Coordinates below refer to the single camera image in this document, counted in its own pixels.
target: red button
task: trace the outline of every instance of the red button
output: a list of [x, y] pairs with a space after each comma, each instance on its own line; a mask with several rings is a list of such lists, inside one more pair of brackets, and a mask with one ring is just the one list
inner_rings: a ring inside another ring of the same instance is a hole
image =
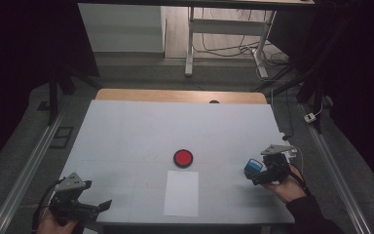
[[180, 149], [174, 154], [174, 163], [179, 168], [188, 168], [193, 163], [193, 154], [187, 149]]

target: person's hand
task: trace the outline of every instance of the person's hand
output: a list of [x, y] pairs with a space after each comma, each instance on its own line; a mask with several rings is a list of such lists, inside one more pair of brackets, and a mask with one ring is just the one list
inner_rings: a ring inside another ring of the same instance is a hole
[[[290, 165], [290, 169], [302, 179], [299, 170], [292, 165]], [[273, 191], [285, 204], [295, 199], [306, 197], [306, 193], [303, 191], [302, 186], [291, 175], [288, 175], [281, 184], [268, 183], [263, 184], [263, 187]]]
[[78, 221], [69, 220], [64, 226], [59, 225], [54, 215], [46, 210], [38, 226], [38, 234], [71, 234]]

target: sheet of paper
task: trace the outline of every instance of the sheet of paper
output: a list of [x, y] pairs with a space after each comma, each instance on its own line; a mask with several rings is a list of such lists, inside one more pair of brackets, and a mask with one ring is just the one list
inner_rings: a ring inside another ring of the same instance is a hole
[[164, 215], [199, 215], [199, 173], [168, 171]]

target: black cloth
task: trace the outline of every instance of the black cloth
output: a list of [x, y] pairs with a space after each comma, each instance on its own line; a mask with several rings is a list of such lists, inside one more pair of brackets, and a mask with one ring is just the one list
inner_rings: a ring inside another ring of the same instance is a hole
[[344, 233], [333, 221], [324, 218], [315, 196], [307, 196], [286, 204], [294, 217], [292, 233], [297, 234], [342, 234]]

